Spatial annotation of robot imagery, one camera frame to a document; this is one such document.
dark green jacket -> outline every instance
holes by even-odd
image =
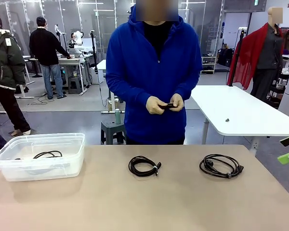
[[[10,33],[0,32],[0,85],[16,89],[17,84],[25,84],[25,61]]]

black shirt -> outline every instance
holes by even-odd
[[[38,28],[31,33],[29,46],[41,65],[59,64],[57,51],[62,55],[69,56],[56,36],[44,28]]]
[[[269,25],[263,48],[261,50],[257,69],[278,69],[281,64],[282,55],[280,54],[283,39],[279,33],[279,28],[275,24],[275,30]]]
[[[143,24],[144,24],[145,38],[154,47],[158,55],[158,60],[160,60],[160,54],[161,54],[163,45],[168,38],[168,34],[169,34],[169,31],[173,22],[166,21],[163,24],[158,25],[158,26],[149,25],[145,22],[143,22]]]

hand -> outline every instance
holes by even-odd
[[[184,101],[182,96],[175,93],[170,99],[170,103],[173,103],[174,108],[170,108],[173,112],[179,112],[184,108]]]
[[[166,106],[167,104],[159,100],[159,98],[155,96],[150,96],[149,99],[146,101],[145,107],[150,114],[161,115],[164,113],[164,110],[161,109],[159,105]]]

mannequin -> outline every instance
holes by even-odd
[[[277,79],[282,65],[283,39],[277,24],[283,23],[283,8],[268,10],[268,23],[246,36],[242,41],[234,82],[241,82],[246,90],[253,78],[251,95],[266,101],[274,79]],[[230,76],[234,71],[232,59]]]
[[[251,95],[266,101],[273,80],[277,80],[282,70],[283,38],[277,23],[283,23],[283,8],[268,10],[268,30],[253,76]]]

green stool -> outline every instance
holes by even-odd
[[[118,143],[126,141],[126,130],[124,123],[116,124],[112,120],[103,120],[101,122],[101,144],[113,144],[113,139]]]

